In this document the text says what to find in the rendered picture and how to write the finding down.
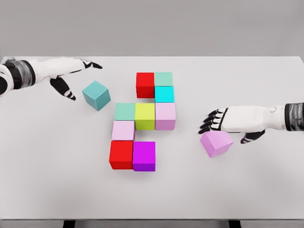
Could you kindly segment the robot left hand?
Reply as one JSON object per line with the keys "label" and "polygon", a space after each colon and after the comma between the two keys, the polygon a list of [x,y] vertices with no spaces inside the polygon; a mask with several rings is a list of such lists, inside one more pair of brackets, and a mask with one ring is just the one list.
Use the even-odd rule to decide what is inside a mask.
{"label": "robot left hand", "polygon": [[62,96],[75,101],[76,97],[71,92],[68,84],[62,78],[67,74],[76,73],[87,68],[102,69],[95,62],[71,57],[60,57],[42,62],[42,71],[39,73],[41,79],[50,78],[51,86]]}

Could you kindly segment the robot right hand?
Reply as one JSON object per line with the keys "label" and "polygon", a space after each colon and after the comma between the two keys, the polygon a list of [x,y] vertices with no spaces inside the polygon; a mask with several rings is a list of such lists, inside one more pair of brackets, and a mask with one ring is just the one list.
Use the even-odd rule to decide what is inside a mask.
{"label": "robot right hand", "polygon": [[248,105],[216,109],[203,120],[198,134],[210,131],[244,133],[240,143],[250,143],[265,134],[264,114],[266,110],[266,107]]}

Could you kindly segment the orchid pink cube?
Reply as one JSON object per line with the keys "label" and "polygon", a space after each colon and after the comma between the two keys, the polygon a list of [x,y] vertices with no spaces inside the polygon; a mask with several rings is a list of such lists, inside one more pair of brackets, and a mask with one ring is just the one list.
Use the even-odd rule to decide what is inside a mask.
{"label": "orchid pink cube", "polygon": [[209,131],[202,134],[200,143],[208,156],[213,158],[227,152],[234,141],[225,131]]}

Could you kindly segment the teal cube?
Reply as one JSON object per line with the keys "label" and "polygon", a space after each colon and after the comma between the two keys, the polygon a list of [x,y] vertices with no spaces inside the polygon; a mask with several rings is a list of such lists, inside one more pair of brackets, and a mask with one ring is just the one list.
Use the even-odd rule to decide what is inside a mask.
{"label": "teal cube", "polygon": [[98,81],[93,81],[82,90],[82,93],[85,101],[97,111],[100,111],[111,101],[108,88]]}

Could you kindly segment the mint green cube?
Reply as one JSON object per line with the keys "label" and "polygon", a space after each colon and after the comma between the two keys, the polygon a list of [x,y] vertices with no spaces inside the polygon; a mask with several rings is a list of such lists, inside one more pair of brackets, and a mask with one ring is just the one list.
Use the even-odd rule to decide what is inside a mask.
{"label": "mint green cube", "polygon": [[134,121],[135,103],[116,103],[115,121]]}
{"label": "mint green cube", "polygon": [[155,72],[155,86],[173,86],[172,72]]}

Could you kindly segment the light pink cube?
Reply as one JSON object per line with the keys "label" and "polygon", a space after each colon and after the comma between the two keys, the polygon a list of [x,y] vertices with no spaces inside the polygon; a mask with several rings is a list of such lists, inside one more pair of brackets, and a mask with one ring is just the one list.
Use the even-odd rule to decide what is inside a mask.
{"label": "light pink cube", "polygon": [[155,103],[155,130],[174,130],[175,103]]}
{"label": "light pink cube", "polygon": [[133,141],[135,136],[134,121],[114,121],[112,130],[112,140]]}

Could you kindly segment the red cube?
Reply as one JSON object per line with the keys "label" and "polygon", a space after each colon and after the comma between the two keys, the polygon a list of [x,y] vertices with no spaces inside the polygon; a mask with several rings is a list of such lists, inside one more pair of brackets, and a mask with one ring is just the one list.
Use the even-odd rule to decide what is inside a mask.
{"label": "red cube", "polygon": [[137,98],[154,98],[155,84],[153,72],[136,73],[136,95]]}
{"label": "red cube", "polygon": [[113,170],[133,170],[133,141],[111,141],[109,163]]}

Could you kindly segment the bright cyan cube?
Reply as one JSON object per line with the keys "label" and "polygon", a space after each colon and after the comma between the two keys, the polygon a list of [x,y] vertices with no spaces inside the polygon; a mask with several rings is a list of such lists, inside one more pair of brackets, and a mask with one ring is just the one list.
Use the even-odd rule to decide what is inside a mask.
{"label": "bright cyan cube", "polygon": [[173,86],[156,86],[155,87],[156,103],[174,103],[174,87]]}

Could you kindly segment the yellow-green cube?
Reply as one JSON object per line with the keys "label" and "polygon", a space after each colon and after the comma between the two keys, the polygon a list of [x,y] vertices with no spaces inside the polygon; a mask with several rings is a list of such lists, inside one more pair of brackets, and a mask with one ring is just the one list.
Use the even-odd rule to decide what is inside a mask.
{"label": "yellow-green cube", "polygon": [[136,130],[155,130],[155,103],[136,103],[134,121]]}

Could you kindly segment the magenta purple cube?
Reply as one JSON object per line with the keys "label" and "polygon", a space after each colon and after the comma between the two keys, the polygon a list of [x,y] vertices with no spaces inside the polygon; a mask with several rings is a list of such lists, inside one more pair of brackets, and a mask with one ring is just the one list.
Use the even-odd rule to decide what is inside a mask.
{"label": "magenta purple cube", "polygon": [[155,171],[156,169],[156,143],[133,142],[133,170]]}

